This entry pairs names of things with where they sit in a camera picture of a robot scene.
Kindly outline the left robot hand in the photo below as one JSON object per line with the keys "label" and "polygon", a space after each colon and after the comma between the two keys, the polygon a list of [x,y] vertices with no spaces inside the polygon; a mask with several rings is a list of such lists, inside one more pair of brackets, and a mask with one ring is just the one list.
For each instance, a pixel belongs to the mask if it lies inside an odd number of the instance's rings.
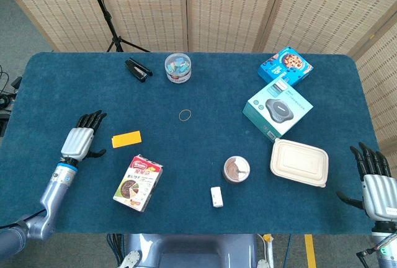
{"label": "left robot hand", "polygon": [[106,153],[106,149],[98,152],[91,151],[94,136],[107,116],[101,110],[91,114],[82,115],[74,128],[70,130],[61,149],[61,163],[70,164],[74,167],[86,158],[99,158]]}

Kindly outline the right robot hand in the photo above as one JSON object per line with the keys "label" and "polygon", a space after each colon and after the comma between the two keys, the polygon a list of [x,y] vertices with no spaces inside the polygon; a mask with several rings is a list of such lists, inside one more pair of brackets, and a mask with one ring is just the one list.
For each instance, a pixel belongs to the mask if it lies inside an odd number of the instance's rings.
{"label": "right robot hand", "polygon": [[362,186],[362,199],[352,199],[336,192],[339,199],[355,208],[364,210],[373,221],[396,221],[396,179],[391,176],[387,158],[364,143],[359,148],[350,147]]}

